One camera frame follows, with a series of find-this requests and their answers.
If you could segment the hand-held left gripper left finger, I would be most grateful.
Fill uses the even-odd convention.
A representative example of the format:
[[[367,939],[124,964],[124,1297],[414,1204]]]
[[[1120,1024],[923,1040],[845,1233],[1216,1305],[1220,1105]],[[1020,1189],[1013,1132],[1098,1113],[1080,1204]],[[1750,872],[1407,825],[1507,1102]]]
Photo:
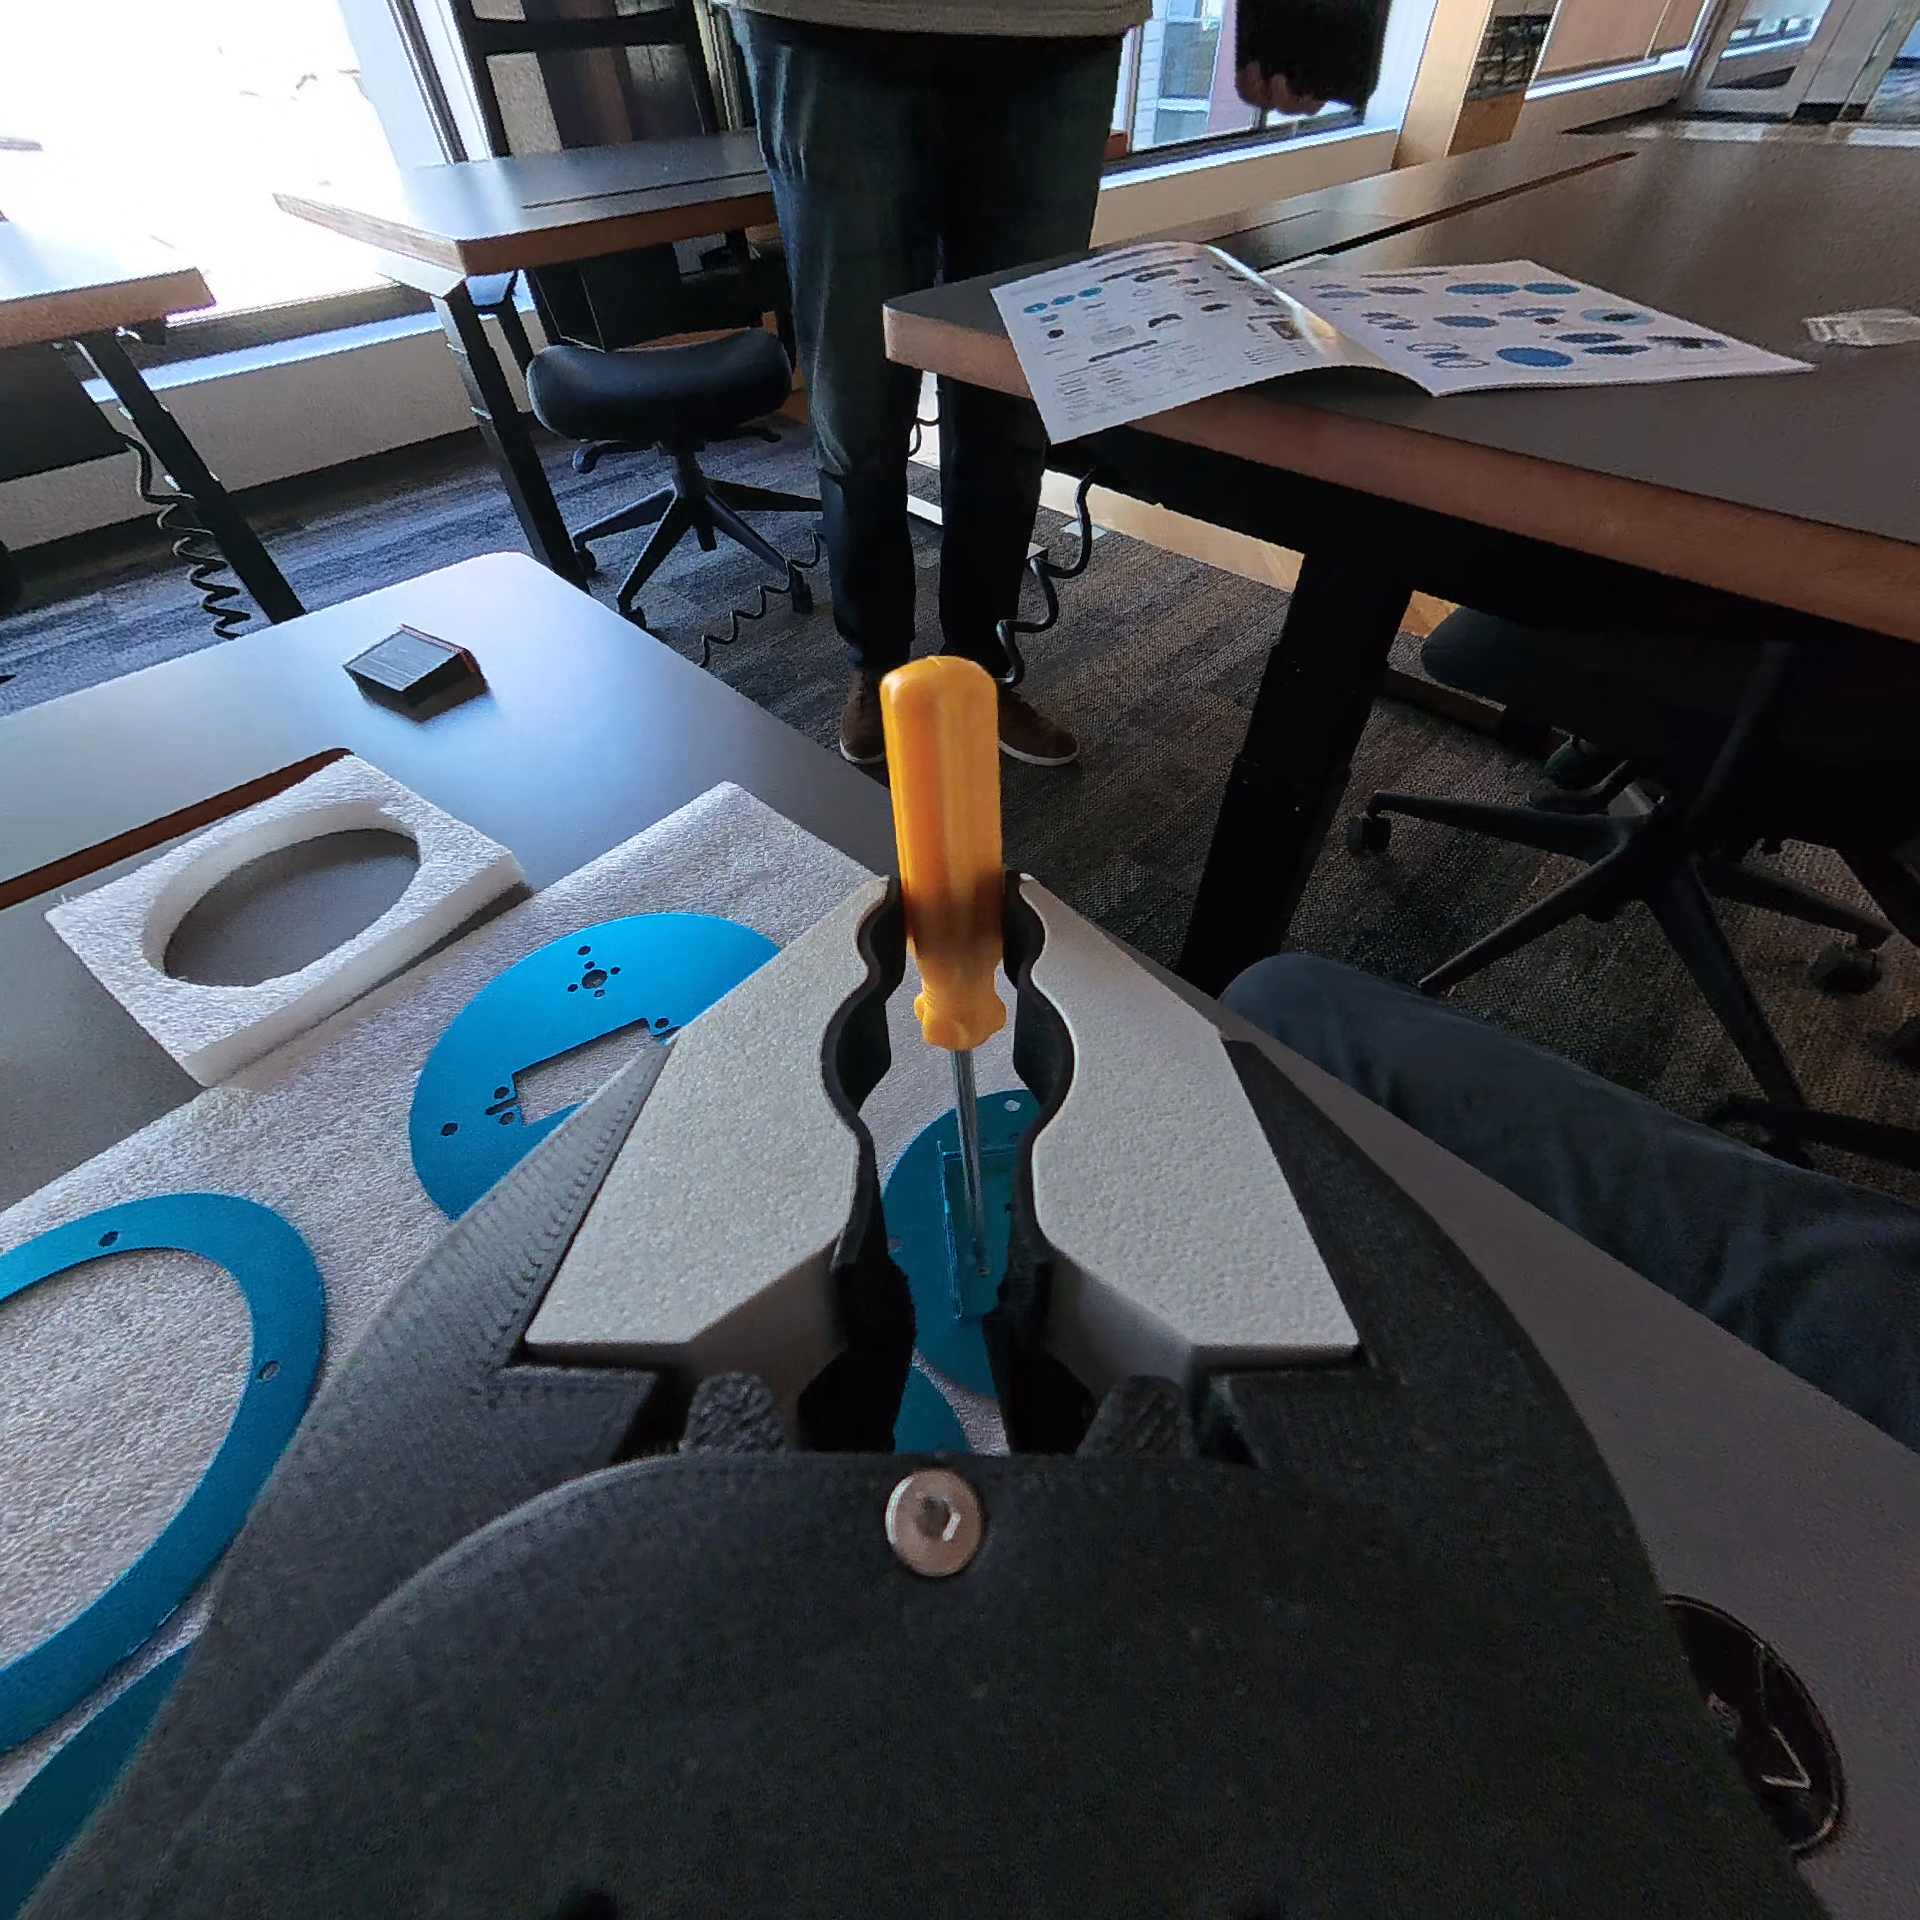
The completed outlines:
[[[783,1409],[895,1409],[914,1343],[874,1139],[899,886],[871,880],[680,1028],[530,1323],[530,1355],[686,1382],[752,1373]]]

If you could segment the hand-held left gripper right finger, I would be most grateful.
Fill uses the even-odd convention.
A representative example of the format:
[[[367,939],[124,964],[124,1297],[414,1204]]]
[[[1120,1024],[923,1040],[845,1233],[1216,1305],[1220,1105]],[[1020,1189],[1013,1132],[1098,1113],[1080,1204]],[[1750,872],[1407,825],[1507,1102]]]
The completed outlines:
[[[1095,1396],[1126,1376],[1359,1350],[1213,1021],[1030,878],[1030,967],[1072,1062],[1030,1183],[1054,1259],[1045,1341]]]

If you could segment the blue metal bracket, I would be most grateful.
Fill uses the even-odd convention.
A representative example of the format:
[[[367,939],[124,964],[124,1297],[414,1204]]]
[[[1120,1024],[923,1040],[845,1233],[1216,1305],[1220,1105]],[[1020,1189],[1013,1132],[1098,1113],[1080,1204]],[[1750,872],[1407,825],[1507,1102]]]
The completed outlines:
[[[968,1201],[968,1160],[956,1124],[940,1139],[940,1195],[951,1278],[951,1309],[973,1323],[995,1309],[1008,1265],[1021,1133],[981,1133],[979,1204]]]

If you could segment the small blue perforated disc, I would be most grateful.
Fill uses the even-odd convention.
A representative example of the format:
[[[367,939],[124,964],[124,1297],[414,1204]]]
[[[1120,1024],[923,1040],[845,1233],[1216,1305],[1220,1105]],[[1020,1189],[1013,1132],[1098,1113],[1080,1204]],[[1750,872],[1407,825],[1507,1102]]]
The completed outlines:
[[[1040,1113],[1028,1091],[999,1087],[976,1100],[981,1133],[1027,1133]],[[940,1113],[900,1155],[884,1180],[883,1211],[895,1263],[903,1269],[918,1326],[918,1355],[951,1381],[979,1395],[991,1395],[991,1364],[983,1340],[983,1318],[952,1317],[946,1259],[943,1200],[940,1195],[940,1139],[956,1124],[952,1111]]]

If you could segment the orange screwdriver handle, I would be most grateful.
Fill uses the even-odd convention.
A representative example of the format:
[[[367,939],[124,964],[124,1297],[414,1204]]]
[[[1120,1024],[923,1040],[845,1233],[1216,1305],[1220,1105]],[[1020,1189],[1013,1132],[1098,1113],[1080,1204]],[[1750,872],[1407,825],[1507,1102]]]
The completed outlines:
[[[1000,1030],[999,686],[973,660],[930,655],[880,681],[908,943],[923,1040],[951,1054],[967,1211],[963,1279],[988,1269],[972,1054]]]

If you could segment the grey desk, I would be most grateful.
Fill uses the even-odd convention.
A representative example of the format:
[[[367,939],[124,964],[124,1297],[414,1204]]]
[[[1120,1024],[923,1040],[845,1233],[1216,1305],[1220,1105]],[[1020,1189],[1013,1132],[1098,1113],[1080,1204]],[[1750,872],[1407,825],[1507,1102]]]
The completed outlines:
[[[431,717],[344,660],[412,627],[486,689]],[[894,822],[864,775],[541,564],[492,556],[5,717],[5,1201],[194,1095],[43,920],[43,899],[200,822],[232,788],[355,751],[563,878],[735,781],[871,869]],[[1805,1861],[1835,1916],[1915,1916],[1918,1465],[1510,1190],[1262,1040],[1476,1263],[1558,1373],[1669,1593],[1774,1646],[1839,1750],[1845,1820]]]

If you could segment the round black desk control button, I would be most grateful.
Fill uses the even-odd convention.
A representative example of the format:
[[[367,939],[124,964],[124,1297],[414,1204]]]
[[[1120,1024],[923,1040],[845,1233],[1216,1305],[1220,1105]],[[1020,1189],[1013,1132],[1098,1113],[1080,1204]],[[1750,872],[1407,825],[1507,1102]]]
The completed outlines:
[[[1669,1593],[1663,1609],[1748,1789],[1789,1852],[1813,1853],[1845,1805],[1839,1753],[1813,1693],[1774,1646],[1719,1607]]]

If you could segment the white foam sheet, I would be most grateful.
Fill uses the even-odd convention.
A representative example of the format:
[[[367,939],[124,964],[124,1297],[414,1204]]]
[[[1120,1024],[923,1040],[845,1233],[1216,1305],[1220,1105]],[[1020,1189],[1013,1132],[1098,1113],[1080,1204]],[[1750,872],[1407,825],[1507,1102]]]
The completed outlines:
[[[208,1092],[316,1255],[295,1396],[189,1657],[22,1916],[983,1916],[1043,1895],[1015,1551],[1047,1465],[899,1454],[895,1409],[536,1360],[530,1323],[668,1047],[467,1211],[381,1133],[422,983]]]

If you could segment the white foam block with hole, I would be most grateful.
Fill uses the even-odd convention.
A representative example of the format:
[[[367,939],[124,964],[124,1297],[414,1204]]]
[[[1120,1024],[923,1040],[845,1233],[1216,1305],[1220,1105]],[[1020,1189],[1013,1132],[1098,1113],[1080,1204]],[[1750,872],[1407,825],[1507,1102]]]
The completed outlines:
[[[220,880],[256,856],[350,829],[391,829],[415,845],[415,875],[380,918],[325,939],[302,969],[262,983],[166,974],[164,945]],[[130,875],[52,905],[45,918],[133,1019],[210,1087],[408,967],[519,880],[517,856],[498,841],[367,761],[342,756]]]

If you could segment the person's leg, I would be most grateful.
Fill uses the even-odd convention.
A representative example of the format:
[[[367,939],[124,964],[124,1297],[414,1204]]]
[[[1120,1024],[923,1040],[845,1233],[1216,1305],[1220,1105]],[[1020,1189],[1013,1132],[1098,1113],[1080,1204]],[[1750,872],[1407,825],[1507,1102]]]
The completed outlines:
[[[1223,1006],[1918,1449],[1918,1211],[1322,956]]]

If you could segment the small black box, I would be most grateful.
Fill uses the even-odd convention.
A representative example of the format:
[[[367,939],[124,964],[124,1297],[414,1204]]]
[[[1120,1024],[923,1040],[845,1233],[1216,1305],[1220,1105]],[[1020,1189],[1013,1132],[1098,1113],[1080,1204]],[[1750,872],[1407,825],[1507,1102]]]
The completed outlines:
[[[342,670],[373,701],[412,717],[431,717],[488,688],[463,646],[412,627],[398,627]]]

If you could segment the black office chair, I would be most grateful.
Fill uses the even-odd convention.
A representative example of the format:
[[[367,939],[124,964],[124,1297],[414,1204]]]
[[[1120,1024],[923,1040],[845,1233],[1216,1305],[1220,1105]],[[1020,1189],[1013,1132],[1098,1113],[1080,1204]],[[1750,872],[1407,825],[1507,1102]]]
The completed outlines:
[[[1597,761],[1558,775],[1554,804],[1492,807],[1376,793],[1348,848],[1380,849],[1391,814],[1575,856],[1583,871],[1426,974],[1440,993],[1570,918],[1640,901],[1741,1051],[1764,1100],[1717,1123],[1915,1168],[1915,1132],[1805,1103],[1711,909],[1715,899],[1854,936],[1815,976],[1878,977],[1878,949],[1918,939],[1915,648],[1898,640],[1702,640],[1535,630],[1461,611],[1426,643],[1428,671],[1560,729]]]

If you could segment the black saddle stool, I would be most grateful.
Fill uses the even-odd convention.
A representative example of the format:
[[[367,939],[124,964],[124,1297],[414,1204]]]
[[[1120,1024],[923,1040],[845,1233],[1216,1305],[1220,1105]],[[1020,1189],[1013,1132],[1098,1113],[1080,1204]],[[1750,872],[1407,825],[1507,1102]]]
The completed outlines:
[[[620,451],[660,448],[672,457],[675,484],[629,510],[584,525],[572,547],[587,572],[596,568],[591,539],[654,525],[648,544],[616,591],[624,616],[637,614],[637,591],[684,534],[711,551],[717,534],[783,568],[800,613],[811,611],[810,588],[792,560],[762,537],[742,511],[821,510],[811,496],[711,480],[699,453],[711,440],[764,437],[762,417],[774,415],[792,390],[792,366],[779,337],[740,329],[701,342],[654,345],[632,352],[587,345],[543,348],[525,371],[535,415],[574,439],[576,473]]]

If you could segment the printed instruction booklet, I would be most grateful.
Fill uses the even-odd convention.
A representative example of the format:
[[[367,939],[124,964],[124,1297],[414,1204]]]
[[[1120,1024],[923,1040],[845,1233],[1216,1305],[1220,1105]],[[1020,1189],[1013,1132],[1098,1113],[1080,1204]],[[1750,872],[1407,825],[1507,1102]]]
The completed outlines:
[[[1428,395],[1762,376],[1808,363],[1533,260],[1259,273],[1149,241],[991,289],[1055,444],[1269,376],[1362,367]]]

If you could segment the dark partition panel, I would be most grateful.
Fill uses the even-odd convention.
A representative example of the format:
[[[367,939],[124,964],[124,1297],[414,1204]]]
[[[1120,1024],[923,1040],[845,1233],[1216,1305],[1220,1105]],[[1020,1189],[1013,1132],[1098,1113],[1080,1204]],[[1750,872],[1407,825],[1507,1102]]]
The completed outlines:
[[[706,3],[453,3],[495,157],[738,129],[727,13]]]

